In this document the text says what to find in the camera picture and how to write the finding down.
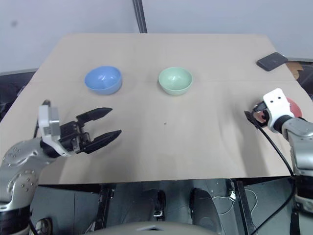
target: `black cable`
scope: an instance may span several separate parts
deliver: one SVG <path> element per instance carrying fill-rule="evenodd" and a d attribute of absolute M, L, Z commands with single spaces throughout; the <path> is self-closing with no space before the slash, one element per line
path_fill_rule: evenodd
<path fill-rule="evenodd" d="M 46 99 L 46 100 L 43 102 L 42 105 L 48 105 L 48 106 L 50 107 L 51 102 L 50 102 L 50 100 Z M 36 137 L 37 137 L 38 129 L 39 129 L 39 124 L 38 124 L 38 119 L 37 119 L 36 126 L 35 126 L 35 131 L 34 131 L 34 134 L 33 134 L 33 138 L 36 138 Z"/>
<path fill-rule="evenodd" d="M 30 230 L 32 231 L 32 233 L 34 235 L 38 235 L 36 228 L 34 227 L 33 223 L 31 222 L 31 220 L 29 220 L 29 226 L 30 226 Z"/>
<path fill-rule="evenodd" d="M 261 131 L 261 133 L 266 137 L 266 139 L 269 141 L 269 143 L 273 146 L 273 148 L 276 150 L 276 152 L 278 153 L 278 155 L 280 156 L 280 158 L 283 160 L 284 164 L 288 168 L 290 176 L 293 177 L 294 176 L 293 171 L 292 171 L 289 163 L 287 162 L 286 158 L 281 153 L 281 151 L 278 149 L 278 147 L 275 145 L 275 143 L 272 141 L 272 139 L 268 136 L 268 134 L 262 129 L 262 127 L 259 125 L 257 120 L 254 118 L 253 115 L 255 112 L 256 112 L 255 110 L 253 112 L 251 112 L 251 115 L 252 115 L 251 119 L 253 121 L 254 126 Z M 274 213 L 272 213 L 266 220 L 264 220 L 264 222 L 262 224 L 260 224 L 260 226 L 257 227 L 250 235 L 253 235 L 258 230 L 260 230 L 270 219 L 272 219 L 275 215 L 277 215 L 289 203 L 289 201 L 293 198 L 293 196 L 295 194 L 295 181 L 293 178 L 291 178 L 291 179 L 292 179 L 292 190 L 291 190 L 289 197 L 276 211 L 274 211 Z"/>
<path fill-rule="evenodd" d="M 261 131 L 261 133 L 265 136 L 265 138 L 269 141 L 269 143 L 273 146 L 273 148 L 276 150 L 276 152 L 278 153 L 278 155 L 280 156 L 280 158 L 283 160 L 284 164 L 286 165 L 290 176 L 293 176 L 293 171 L 292 168 L 290 167 L 289 163 L 287 162 L 286 158 L 284 157 L 284 155 L 282 154 L 282 152 L 278 149 L 278 147 L 275 145 L 275 143 L 272 141 L 272 139 L 268 136 L 268 134 L 262 129 L 262 127 L 259 125 L 259 123 L 256 121 L 256 119 L 254 118 L 254 113 L 252 112 L 251 115 L 253 117 L 252 121 L 254 126 L 259 129 Z"/>
<path fill-rule="evenodd" d="M 273 213 L 271 214 L 266 220 L 264 220 L 264 222 L 262 224 L 260 224 L 259 227 L 257 227 L 250 235 L 255 234 L 260 228 L 262 228 L 270 219 L 272 219 L 275 215 L 277 215 L 288 203 L 289 201 L 293 198 L 295 193 L 295 182 L 292 179 L 292 191 L 289 195 L 289 197 L 287 198 L 287 200 Z"/>

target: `white cable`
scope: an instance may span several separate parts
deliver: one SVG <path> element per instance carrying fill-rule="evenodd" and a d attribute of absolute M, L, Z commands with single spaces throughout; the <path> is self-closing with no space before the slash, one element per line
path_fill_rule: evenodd
<path fill-rule="evenodd" d="M 254 197 L 255 197 L 255 204 L 254 204 L 254 206 L 252 207 L 252 210 L 250 211 L 250 214 L 251 214 L 251 217 L 252 217 L 252 213 L 253 213 L 254 209 L 256 208 L 256 205 L 258 204 L 258 197 L 256 196 L 256 193 L 255 193 L 254 191 L 252 191 L 252 190 L 250 190 L 250 189 L 247 189 L 247 188 L 245 188 L 245 190 L 246 190 L 246 191 L 249 191 L 249 192 L 252 192 L 252 193 L 254 194 Z"/>
<path fill-rule="evenodd" d="M 245 188 L 245 190 L 246 190 L 246 191 L 249 191 L 249 192 L 252 192 L 252 193 L 254 194 L 254 197 L 255 197 L 255 204 L 254 204 L 252 210 L 250 211 L 251 216 L 252 216 L 252 213 L 253 213 L 254 209 L 256 208 L 256 206 L 257 206 L 257 204 L 258 204 L 258 197 L 256 196 L 256 193 L 255 193 L 254 191 L 252 191 L 252 190 L 250 190 L 250 189 L 247 189 L 247 188 Z"/>
<path fill-rule="evenodd" d="M 233 206 L 234 206 L 234 202 L 232 202 L 231 207 L 226 212 L 219 214 L 219 215 L 227 214 L 228 212 L 230 212 L 230 210 L 233 208 Z"/>
<path fill-rule="evenodd" d="M 212 199 L 215 199 L 215 198 L 225 198 L 225 199 L 229 199 L 229 197 L 221 197 L 221 196 L 214 196 L 214 197 L 212 197 Z"/>

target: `wooden tabletop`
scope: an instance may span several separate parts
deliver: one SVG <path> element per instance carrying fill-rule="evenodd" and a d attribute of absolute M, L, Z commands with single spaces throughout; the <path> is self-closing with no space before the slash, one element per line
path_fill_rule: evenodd
<path fill-rule="evenodd" d="M 50 99 L 61 124 L 98 107 L 113 111 L 85 127 L 92 138 L 122 130 L 108 146 L 44 169 L 41 184 L 77 184 L 269 177 L 288 171 L 267 140 L 250 124 L 263 94 L 281 88 L 313 121 L 313 105 L 285 65 L 271 72 L 255 62 L 275 52 L 263 35 L 74 34 L 64 37 L 0 123 L 0 154 L 32 137 L 39 105 Z M 93 68 L 111 65 L 122 88 L 97 95 L 84 84 Z M 170 96 L 158 85 L 172 66 L 189 70 L 190 90 Z M 291 163 L 289 144 L 266 132 Z"/>

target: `bowl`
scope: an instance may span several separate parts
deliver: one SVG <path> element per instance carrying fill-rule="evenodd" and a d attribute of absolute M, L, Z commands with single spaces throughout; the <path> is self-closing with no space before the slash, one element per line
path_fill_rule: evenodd
<path fill-rule="evenodd" d="M 170 67 L 160 73 L 158 82 L 167 94 L 180 95 L 190 88 L 192 75 L 184 68 Z"/>
<path fill-rule="evenodd" d="M 98 94 L 113 94 L 122 86 L 122 74 L 115 67 L 100 66 L 87 73 L 85 85 Z"/>

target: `metal pole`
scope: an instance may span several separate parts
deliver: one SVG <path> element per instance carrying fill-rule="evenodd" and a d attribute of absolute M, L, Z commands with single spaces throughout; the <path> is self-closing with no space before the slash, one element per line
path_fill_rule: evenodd
<path fill-rule="evenodd" d="M 108 188 L 107 185 L 102 185 L 99 193 L 99 206 L 96 217 L 94 230 L 104 229 L 107 226 L 108 212 L 110 200 L 114 196 L 114 189 Z"/>
<path fill-rule="evenodd" d="M 143 13 L 142 1 L 141 0 L 133 0 L 134 10 L 136 14 L 137 24 L 140 33 L 148 33 L 145 15 Z"/>
<path fill-rule="evenodd" d="M 236 196 L 238 196 L 239 209 L 245 234 L 249 235 L 254 231 L 248 200 L 246 198 L 245 187 L 242 181 L 235 182 Z"/>

